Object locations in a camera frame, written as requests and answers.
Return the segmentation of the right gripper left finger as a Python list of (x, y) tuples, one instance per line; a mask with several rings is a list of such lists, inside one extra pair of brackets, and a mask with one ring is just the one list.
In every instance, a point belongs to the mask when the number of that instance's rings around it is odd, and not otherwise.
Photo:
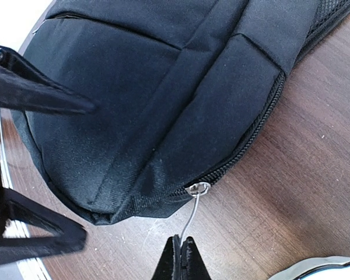
[(152, 280), (181, 279), (181, 243), (179, 235), (169, 237), (156, 266)]

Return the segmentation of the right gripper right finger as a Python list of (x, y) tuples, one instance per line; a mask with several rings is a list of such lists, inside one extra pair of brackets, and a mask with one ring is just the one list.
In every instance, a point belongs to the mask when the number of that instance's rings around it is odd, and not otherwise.
[(192, 237), (187, 237), (181, 247), (180, 279), (210, 280), (208, 270)]

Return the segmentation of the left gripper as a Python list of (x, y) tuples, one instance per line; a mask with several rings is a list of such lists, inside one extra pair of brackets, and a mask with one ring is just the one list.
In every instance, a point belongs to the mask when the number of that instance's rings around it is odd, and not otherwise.
[[(41, 73), (11, 48), (0, 45), (0, 107), (46, 114), (89, 114), (95, 104)], [(11, 221), (23, 222), (48, 236), (5, 237)], [(87, 232), (79, 223), (2, 186), (0, 164), (0, 265), (31, 258), (77, 253)]]

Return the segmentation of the black student backpack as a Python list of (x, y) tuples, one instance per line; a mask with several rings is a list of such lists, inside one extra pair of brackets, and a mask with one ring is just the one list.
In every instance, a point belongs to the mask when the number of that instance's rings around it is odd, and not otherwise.
[(88, 222), (166, 218), (239, 161), (350, 1), (56, 1), (24, 52), (88, 115), (13, 111), (53, 194)]

